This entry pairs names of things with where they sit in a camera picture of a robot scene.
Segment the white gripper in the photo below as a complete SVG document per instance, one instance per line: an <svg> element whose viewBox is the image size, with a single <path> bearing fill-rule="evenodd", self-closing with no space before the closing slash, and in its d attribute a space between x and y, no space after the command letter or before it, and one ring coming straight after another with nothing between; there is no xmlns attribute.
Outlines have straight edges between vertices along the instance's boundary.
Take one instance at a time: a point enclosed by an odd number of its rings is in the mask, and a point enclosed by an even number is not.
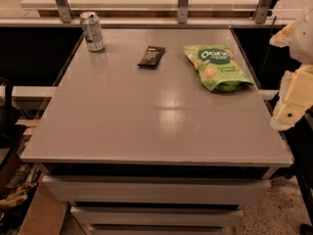
<svg viewBox="0 0 313 235"><path fill-rule="evenodd" d="M313 106L313 65L308 65L313 64L313 4L307 4L294 23L283 27L269 43L280 48L290 45L291 57L302 63L296 71L285 71L271 117L271 126L284 131Z"/></svg>

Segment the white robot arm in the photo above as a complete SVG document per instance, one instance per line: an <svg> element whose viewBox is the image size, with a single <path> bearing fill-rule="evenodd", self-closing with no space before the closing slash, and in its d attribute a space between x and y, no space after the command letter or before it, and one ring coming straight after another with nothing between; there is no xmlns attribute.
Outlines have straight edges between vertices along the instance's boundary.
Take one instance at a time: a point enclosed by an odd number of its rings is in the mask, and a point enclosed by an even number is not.
<svg viewBox="0 0 313 235"><path fill-rule="evenodd" d="M313 107L313 0L309 0L293 23L273 35L269 43L289 47L291 57L300 62L295 71L282 76L279 100L273 110L271 126L279 131L295 126Z"/></svg>

